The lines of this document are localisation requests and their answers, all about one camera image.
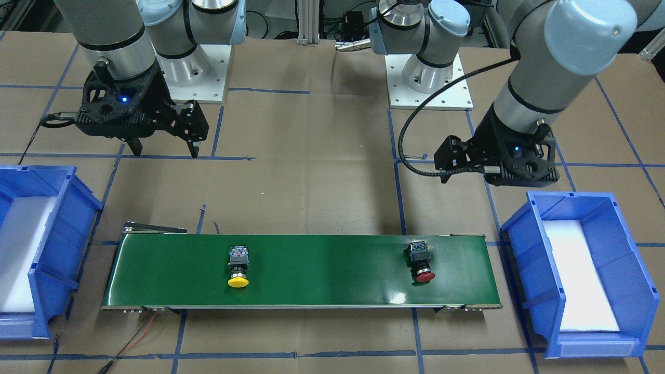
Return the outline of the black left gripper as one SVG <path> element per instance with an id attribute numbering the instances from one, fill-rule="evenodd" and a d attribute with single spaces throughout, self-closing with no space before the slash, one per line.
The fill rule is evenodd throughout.
<path id="1" fill-rule="evenodd" d="M 535 125 L 535 134 L 513 130 L 489 108 L 471 138 L 472 163 L 499 167 L 498 173 L 485 173 L 486 182 L 529 188 L 558 182 L 556 138 L 549 124 Z"/>

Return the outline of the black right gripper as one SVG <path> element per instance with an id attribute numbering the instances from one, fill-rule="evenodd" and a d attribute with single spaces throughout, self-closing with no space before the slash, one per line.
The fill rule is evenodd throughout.
<path id="1" fill-rule="evenodd" d="M 207 139 L 209 123 L 197 100 L 175 104 L 158 64 L 134 78 L 117 80 L 109 66 L 95 64 L 84 85 L 75 126 L 93 137 L 128 140 L 133 156 L 141 156 L 140 138 L 171 124 L 175 136 L 185 140 L 192 158 Z"/>

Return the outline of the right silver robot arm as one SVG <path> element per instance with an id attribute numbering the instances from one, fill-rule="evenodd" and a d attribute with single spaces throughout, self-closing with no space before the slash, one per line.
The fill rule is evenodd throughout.
<path id="1" fill-rule="evenodd" d="M 221 100 L 226 73 L 206 46 L 245 38 L 244 1 L 57 1 L 92 64 L 81 106 L 48 114 L 44 128 L 74 125 L 91 137 L 118 138 L 133 155 L 142 138 L 164 131 L 193 158 L 209 123 L 197 97 Z"/>

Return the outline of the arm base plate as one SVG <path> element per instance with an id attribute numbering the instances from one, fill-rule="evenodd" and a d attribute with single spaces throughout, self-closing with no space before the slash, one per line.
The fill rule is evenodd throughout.
<path id="1" fill-rule="evenodd" d="M 222 104 L 230 67 L 230 45 L 199 45 L 187 57 L 157 59 L 164 72 L 171 99 L 176 102 Z"/>
<path id="2" fill-rule="evenodd" d="M 385 72 L 390 107 L 415 109 L 432 93 L 464 75 L 459 55 L 451 65 L 435 68 L 423 64 L 416 55 L 385 56 Z M 424 107 L 427 110 L 463 111 L 473 108 L 466 80 L 437 95 Z"/>

